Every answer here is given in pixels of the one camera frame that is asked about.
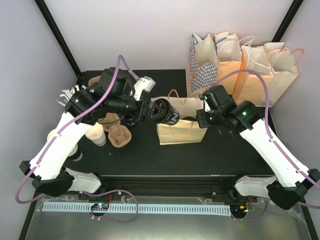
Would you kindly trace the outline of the cream paper bag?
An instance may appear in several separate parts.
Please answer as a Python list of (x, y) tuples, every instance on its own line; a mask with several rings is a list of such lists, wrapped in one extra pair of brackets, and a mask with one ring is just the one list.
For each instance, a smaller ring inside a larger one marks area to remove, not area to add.
[(172, 89), (164, 99), (179, 112), (179, 120), (175, 125), (158, 124), (157, 135), (160, 145), (175, 145), (200, 143), (206, 128), (199, 128), (197, 121), (183, 120), (184, 117), (196, 118), (197, 110), (203, 108), (203, 101), (194, 97), (179, 97), (178, 92)]

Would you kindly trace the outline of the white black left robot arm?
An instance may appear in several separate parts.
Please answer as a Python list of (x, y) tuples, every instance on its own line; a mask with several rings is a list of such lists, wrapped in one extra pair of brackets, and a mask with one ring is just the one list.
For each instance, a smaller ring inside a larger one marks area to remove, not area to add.
[(70, 152), (79, 140), (108, 113), (130, 116), (136, 121), (156, 124), (176, 123), (170, 103), (159, 98), (152, 101), (142, 96), (155, 82), (149, 77), (135, 79), (128, 70), (109, 67), (101, 72), (98, 82), (75, 92), (65, 106), (56, 133), (30, 161), (20, 164), (27, 178), (41, 194), (59, 197), (66, 192), (83, 192), (103, 199), (108, 192), (95, 173), (84, 173), (64, 167)]

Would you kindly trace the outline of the black paper cup with lid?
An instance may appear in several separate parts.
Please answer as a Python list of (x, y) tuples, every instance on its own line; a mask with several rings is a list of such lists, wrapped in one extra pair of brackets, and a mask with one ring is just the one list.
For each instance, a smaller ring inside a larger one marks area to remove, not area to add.
[(179, 112), (170, 104), (170, 102), (164, 98), (159, 98), (158, 100), (165, 100), (166, 110), (165, 111), (154, 111), (153, 113), (164, 113), (165, 118), (162, 122), (156, 122), (157, 124), (165, 124), (169, 126), (173, 126), (178, 123), (180, 119)]

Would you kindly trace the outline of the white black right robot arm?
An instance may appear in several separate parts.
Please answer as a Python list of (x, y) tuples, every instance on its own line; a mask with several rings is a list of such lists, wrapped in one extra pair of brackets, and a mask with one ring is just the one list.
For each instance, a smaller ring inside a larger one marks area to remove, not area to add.
[(202, 109), (196, 112), (200, 128), (225, 127), (230, 133), (238, 133), (274, 173), (271, 177), (240, 177), (227, 189), (230, 200), (238, 202), (244, 196), (255, 196), (289, 210), (317, 185), (319, 170), (309, 169), (288, 150), (253, 103), (244, 101), (237, 105), (222, 85), (199, 94), (199, 99), (203, 101)]

